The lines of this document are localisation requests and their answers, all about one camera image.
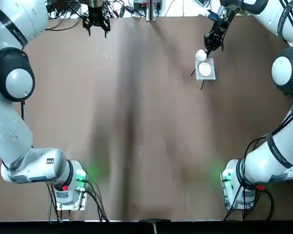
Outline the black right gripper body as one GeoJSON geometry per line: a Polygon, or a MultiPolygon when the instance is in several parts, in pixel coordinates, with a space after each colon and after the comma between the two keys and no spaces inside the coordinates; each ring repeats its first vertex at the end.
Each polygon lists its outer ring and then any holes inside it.
{"type": "Polygon", "coordinates": [[[214,14],[214,23],[211,31],[214,34],[224,34],[234,18],[234,11],[227,10],[221,14],[214,14]]]}

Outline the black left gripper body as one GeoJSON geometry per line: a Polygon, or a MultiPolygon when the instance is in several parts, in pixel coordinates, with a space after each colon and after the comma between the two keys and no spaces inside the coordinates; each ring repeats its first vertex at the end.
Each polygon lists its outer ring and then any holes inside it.
{"type": "Polygon", "coordinates": [[[92,26],[104,26],[104,20],[109,19],[105,16],[105,12],[102,6],[88,7],[88,13],[83,16],[92,26]]]}

